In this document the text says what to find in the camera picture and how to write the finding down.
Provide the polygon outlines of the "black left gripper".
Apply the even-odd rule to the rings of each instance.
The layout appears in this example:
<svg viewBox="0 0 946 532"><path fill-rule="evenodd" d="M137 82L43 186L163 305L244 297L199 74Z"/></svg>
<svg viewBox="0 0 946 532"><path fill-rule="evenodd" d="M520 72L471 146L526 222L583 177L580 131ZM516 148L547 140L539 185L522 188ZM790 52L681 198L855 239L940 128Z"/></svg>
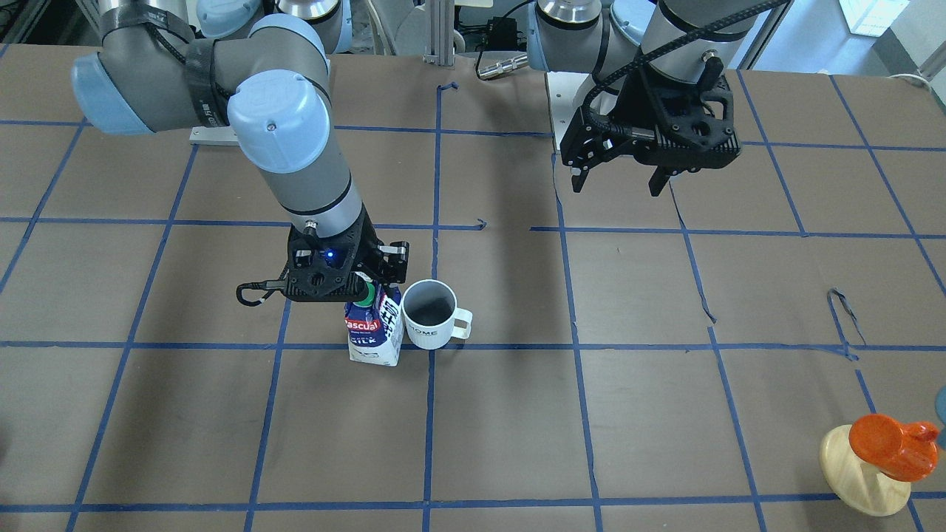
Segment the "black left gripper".
<svg viewBox="0 0 946 532"><path fill-rule="evenodd" d="M672 80L655 67L642 65L626 75L608 118L612 124L651 135L644 139L609 132L602 128L604 119L597 112L576 109L559 144L574 193L582 191L594 166L622 155L655 166L648 191L659 197L673 171L724 168L742 152L733 95L722 58L714 52L699 61L693 83Z"/></svg>

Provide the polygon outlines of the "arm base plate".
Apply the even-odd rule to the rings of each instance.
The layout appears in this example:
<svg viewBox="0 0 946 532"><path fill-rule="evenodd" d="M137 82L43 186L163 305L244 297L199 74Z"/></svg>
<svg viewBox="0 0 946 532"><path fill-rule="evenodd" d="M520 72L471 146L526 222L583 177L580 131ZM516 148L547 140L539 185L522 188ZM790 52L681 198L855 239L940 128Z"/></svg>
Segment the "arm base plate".
<svg viewBox="0 0 946 532"><path fill-rule="evenodd" d="M191 144L202 146L237 147L239 145L239 138L230 126L192 128L189 141Z"/></svg>
<svg viewBox="0 0 946 532"><path fill-rule="evenodd" d="M555 154L561 156L563 136L585 95L595 87L595 81L589 73L547 72L546 85Z"/></svg>

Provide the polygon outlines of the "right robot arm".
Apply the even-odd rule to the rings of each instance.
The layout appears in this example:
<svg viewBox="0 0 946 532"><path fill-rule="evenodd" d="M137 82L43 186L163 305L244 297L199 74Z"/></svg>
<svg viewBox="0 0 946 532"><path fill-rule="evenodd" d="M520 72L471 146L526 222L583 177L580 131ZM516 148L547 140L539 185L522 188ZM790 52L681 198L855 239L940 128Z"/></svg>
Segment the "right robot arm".
<svg viewBox="0 0 946 532"><path fill-rule="evenodd" d="M348 4L313 1L300 18L258 1L203 1L203 36L183 1L101 1L102 48L71 70L75 99L95 128L143 135L230 126L293 223L277 279L248 282L237 300L274 293L297 302L361 302L405 282L409 245L385 245L338 144L323 37L341 50Z"/></svg>

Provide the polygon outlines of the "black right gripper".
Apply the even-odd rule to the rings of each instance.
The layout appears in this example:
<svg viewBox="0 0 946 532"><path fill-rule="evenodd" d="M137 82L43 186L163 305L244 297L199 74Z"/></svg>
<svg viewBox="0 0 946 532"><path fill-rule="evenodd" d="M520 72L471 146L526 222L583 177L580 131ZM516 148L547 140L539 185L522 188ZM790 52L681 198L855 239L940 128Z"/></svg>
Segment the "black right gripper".
<svg viewBox="0 0 946 532"><path fill-rule="evenodd" d="M368 285L406 281L411 245L406 240L383 245L366 208L341 233L319 238L313 229L290 229L288 273L283 289L296 302L355 302L368 296Z"/></svg>

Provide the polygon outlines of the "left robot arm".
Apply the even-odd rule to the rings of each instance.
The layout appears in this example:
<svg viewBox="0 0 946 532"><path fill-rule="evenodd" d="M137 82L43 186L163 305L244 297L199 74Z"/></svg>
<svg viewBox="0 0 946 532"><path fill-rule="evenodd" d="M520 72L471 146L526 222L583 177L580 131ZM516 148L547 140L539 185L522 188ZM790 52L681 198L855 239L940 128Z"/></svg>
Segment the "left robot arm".
<svg viewBox="0 0 946 532"><path fill-rule="evenodd" d="M537 1L527 55L544 72L585 75L559 143L580 192L619 156L653 167L658 196L683 172L742 152L724 70L757 14L776 1Z"/></svg>

